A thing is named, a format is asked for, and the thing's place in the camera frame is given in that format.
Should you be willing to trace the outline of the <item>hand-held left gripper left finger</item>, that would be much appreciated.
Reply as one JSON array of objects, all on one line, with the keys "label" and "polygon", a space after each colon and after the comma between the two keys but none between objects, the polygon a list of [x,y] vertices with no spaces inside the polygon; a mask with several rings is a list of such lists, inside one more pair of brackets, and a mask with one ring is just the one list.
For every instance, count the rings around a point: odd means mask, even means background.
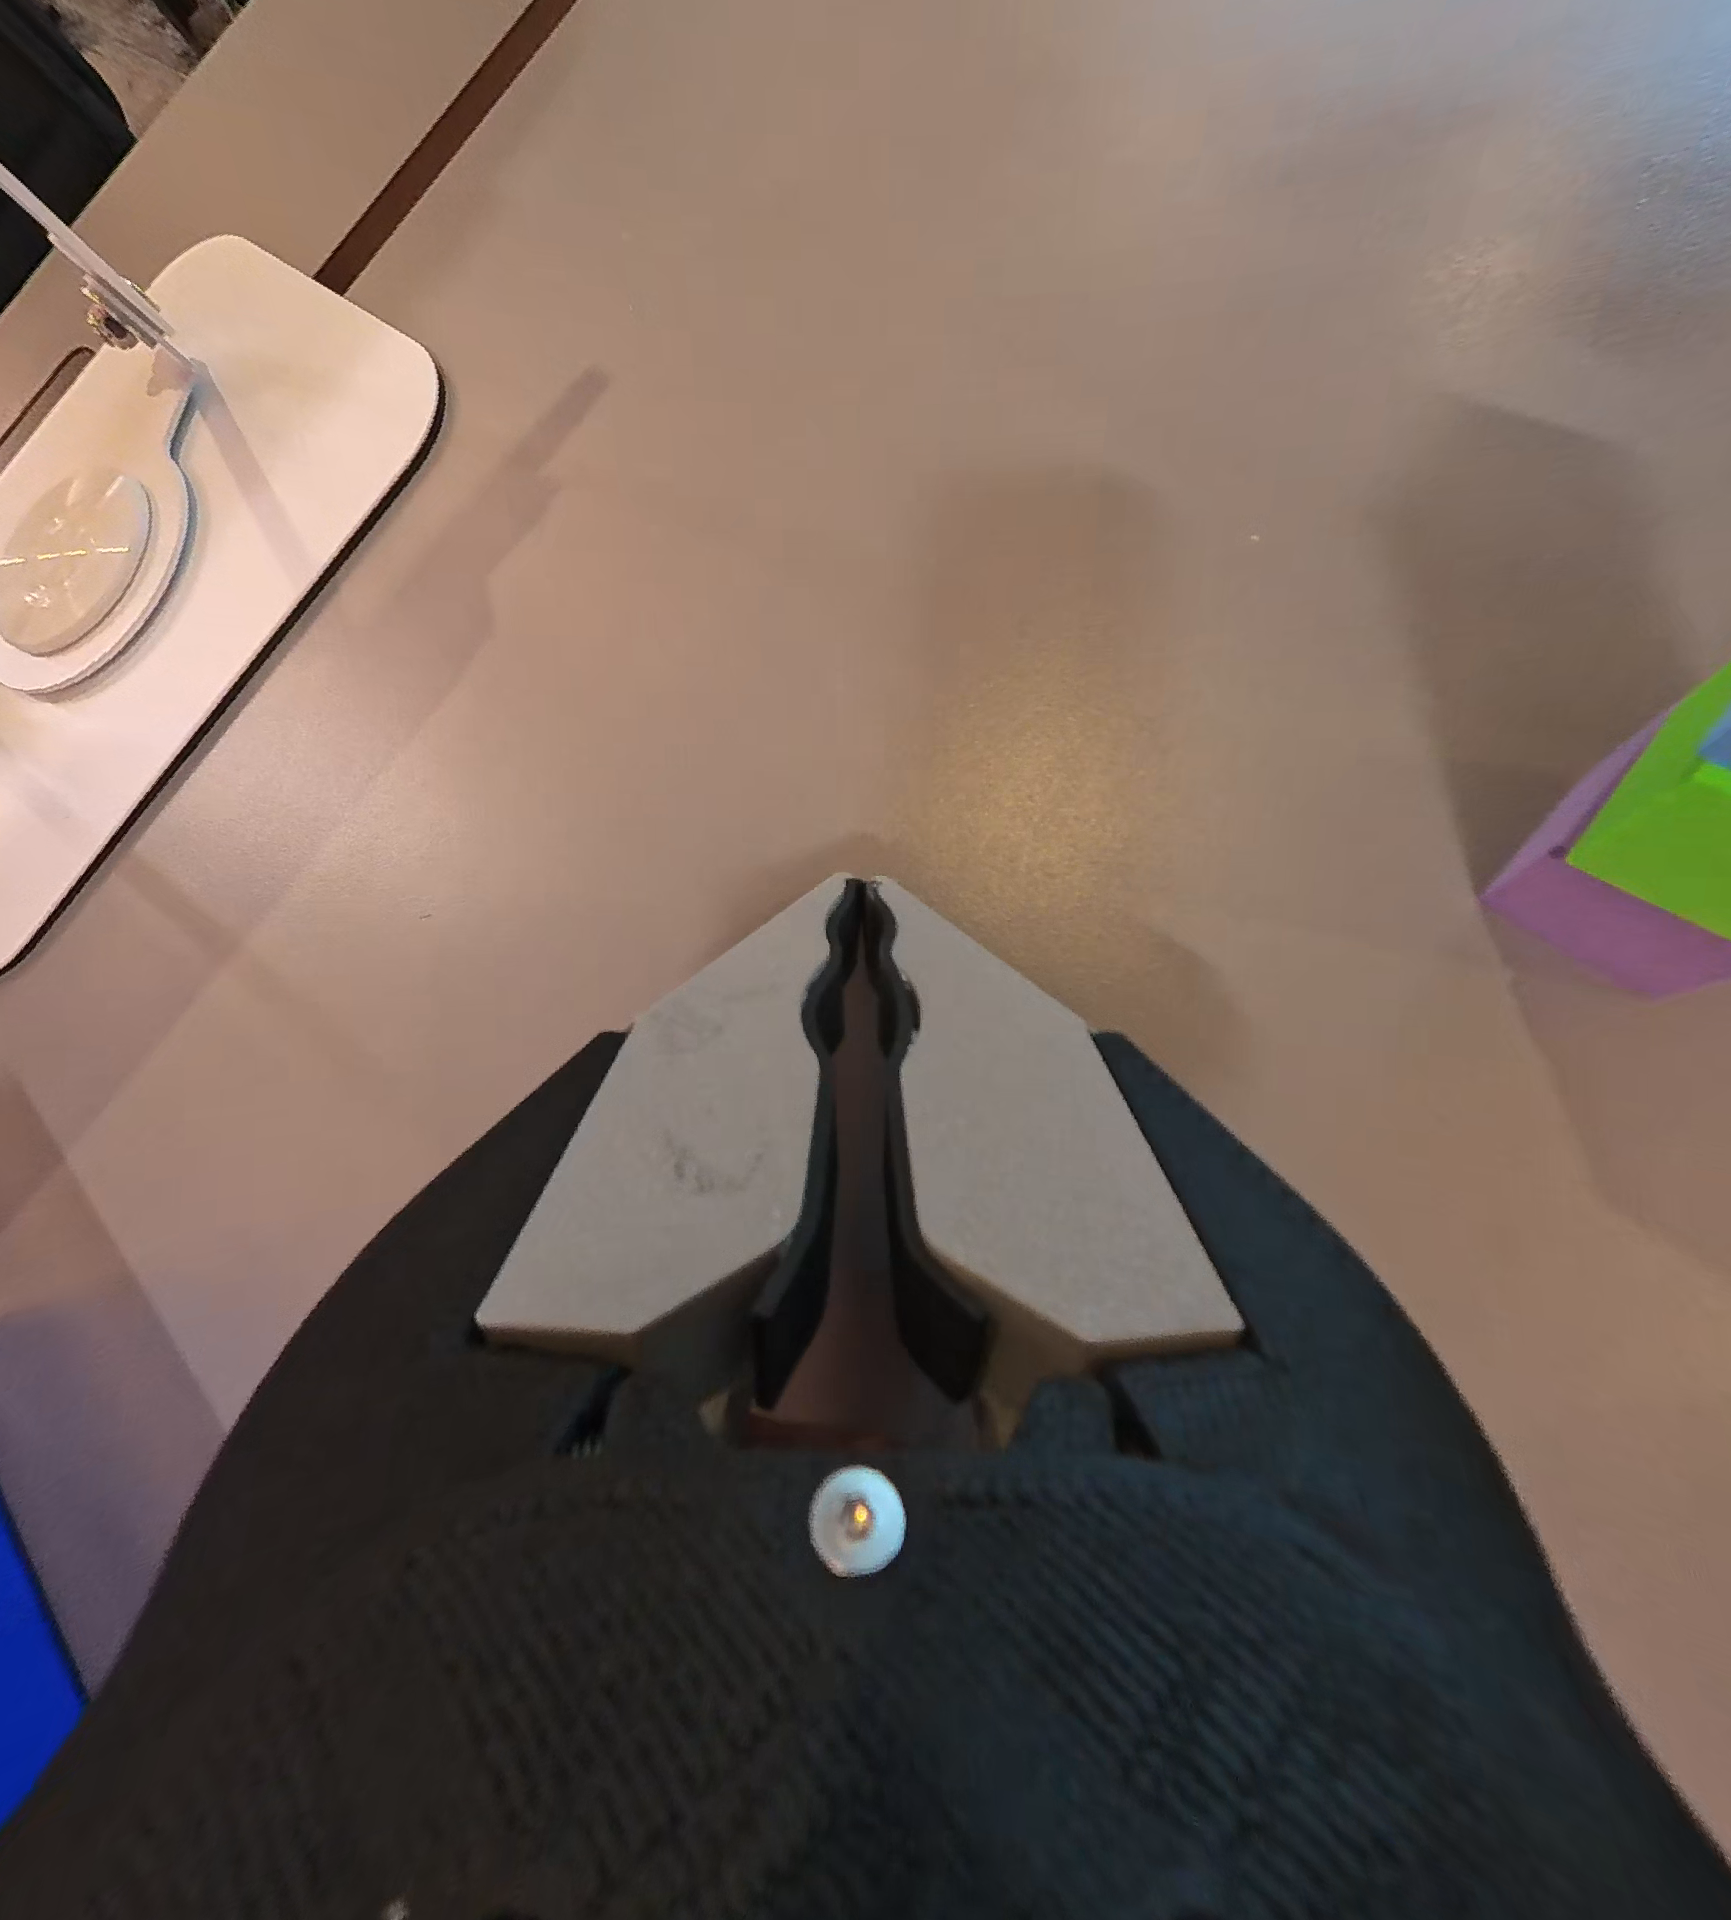
[{"label": "hand-held left gripper left finger", "polygon": [[830,1298],[864,907],[830,875],[634,1022],[476,1312],[486,1340],[780,1402]]}]

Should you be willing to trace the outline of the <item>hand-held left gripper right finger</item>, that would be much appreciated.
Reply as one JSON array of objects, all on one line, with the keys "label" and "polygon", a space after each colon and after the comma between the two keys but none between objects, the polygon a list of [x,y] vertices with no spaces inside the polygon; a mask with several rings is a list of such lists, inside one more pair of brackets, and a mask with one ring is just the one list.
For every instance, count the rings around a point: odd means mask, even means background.
[{"label": "hand-held left gripper right finger", "polygon": [[1050,1380],[1236,1348],[1244,1318],[1094,1027],[892,878],[862,931],[922,1371],[1010,1436]]}]

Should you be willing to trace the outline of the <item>purple foam cube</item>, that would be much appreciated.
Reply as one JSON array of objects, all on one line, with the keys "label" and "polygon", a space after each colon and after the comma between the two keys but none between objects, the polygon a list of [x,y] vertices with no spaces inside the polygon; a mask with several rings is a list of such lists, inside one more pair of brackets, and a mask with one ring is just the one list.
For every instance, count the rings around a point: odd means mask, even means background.
[{"label": "purple foam cube", "polygon": [[1480,890],[1480,902],[1506,924],[1645,997],[1731,981],[1731,939],[1621,891],[1569,858],[1661,725],[1657,713],[1601,756]]}]

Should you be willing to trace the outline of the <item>green foam cube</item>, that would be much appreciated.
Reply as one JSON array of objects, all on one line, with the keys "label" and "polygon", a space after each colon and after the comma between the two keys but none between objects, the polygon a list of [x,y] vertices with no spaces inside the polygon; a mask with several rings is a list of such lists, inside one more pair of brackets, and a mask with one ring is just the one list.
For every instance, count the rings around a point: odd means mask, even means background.
[{"label": "green foam cube", "polygon": [[1731,941],[1731,774],[1699,743],[1731,702],[1731,661],[1663,718],[1569,854],[1571,863]]}]

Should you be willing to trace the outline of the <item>white document stand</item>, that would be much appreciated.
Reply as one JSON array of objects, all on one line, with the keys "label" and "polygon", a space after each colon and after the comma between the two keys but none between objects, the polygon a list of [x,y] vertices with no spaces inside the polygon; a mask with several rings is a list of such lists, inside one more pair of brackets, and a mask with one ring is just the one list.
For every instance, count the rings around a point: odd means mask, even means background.
[{"label": "white document stand", "polygon": [[98,338],[0,466],[0,973],[438,435],[434,356],[240,236],[138,286],[0,161]]}]

